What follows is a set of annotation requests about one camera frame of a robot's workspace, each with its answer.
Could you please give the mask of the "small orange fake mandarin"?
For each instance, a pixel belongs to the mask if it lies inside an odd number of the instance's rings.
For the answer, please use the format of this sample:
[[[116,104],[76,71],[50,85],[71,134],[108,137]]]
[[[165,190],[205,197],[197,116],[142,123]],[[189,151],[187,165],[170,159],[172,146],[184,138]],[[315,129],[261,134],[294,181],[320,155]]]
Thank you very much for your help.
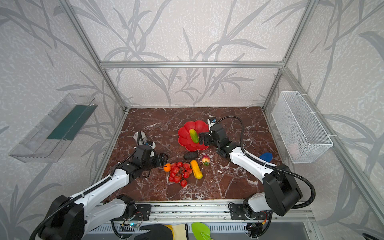
[[[172,170],[171,164],[167,163],[164,165],[163,170],[165,172],[170,172]]]

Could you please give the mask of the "yellow fake squash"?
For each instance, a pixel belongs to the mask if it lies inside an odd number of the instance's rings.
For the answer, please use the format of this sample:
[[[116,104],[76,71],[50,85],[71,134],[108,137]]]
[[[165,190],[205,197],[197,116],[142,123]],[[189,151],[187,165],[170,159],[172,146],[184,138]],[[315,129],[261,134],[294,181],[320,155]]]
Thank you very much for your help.
[[[196,160],[192,160],[191,163],[191,169],[193,171],[194,177],[198,180],[203,178],[203,173],[200,170],[199,164],[197,163]]]

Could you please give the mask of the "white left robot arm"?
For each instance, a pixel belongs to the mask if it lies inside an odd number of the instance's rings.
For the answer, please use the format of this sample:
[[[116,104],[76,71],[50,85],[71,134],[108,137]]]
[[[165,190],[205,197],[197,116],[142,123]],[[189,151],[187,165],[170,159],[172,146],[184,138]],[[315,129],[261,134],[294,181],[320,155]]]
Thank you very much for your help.
[[[140,177],[142,172],[164,166],[168,158],[161,153],[150,157],[139,167],[133,163],[117,165],[113,174],[86,190],[71,197],[57,197],[30,239],[39,237],[42,240],[80,240],[88,232],[110,220],[133,218],[137,213],[133,199],[120,195],[107,204],[102,205],[101,202]]]

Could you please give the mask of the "black fake avocado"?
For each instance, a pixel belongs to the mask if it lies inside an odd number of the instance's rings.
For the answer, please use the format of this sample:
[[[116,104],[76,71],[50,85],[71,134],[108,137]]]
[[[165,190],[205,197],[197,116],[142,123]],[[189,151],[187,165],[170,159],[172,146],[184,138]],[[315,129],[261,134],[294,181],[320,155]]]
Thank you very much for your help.
[[[199,157],[199,153],[198,152],[188,152],[186,154],[184,154],[184,159],[185,160],[195,160]]]

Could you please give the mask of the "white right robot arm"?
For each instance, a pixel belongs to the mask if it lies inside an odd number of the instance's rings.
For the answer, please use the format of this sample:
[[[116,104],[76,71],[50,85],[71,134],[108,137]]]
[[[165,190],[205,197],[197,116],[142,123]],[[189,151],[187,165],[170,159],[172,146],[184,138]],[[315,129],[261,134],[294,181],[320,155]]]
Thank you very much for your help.
[[[244,168],[263,184],[262,193],[243,201],[248,218],[253,219],[257,213],[266,211],[284,216],[302,199],[302,191],[288,166],[276,166],[250,154],[242,144],[229,140],[222,125],[211,124],[208,132],[199,134],[199,139],[201,144],[214,146],[219,156]]]

